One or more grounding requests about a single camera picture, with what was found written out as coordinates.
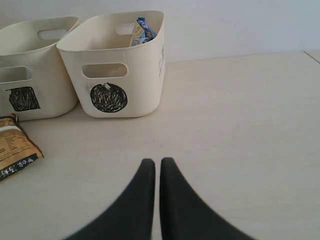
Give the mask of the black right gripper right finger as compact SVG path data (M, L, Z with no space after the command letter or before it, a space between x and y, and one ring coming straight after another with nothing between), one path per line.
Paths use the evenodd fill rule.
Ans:
M253 239L212 210L171 157L161 160L159 214L163 240Z

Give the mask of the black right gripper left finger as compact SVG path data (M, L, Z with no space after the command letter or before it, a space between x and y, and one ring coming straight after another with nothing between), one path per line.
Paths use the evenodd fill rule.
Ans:
M156 167L141 161L130 183L101 215L68 240L150 240L155 204Z

